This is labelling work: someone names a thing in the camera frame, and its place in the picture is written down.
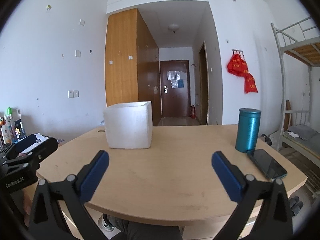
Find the left hand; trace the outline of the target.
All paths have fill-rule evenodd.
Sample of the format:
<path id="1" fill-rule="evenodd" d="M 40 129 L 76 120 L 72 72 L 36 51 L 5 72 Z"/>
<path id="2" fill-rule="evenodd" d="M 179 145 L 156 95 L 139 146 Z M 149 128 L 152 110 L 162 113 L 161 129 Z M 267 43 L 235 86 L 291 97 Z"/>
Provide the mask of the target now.
<path id="1" fill-rule="evenodd" d="M 32 201 L 25 189 L 23 189 L 23 209 L 25 211 L 25 215 L 29 216 L 31 212 L 31 207 L 32 207 Z"/>

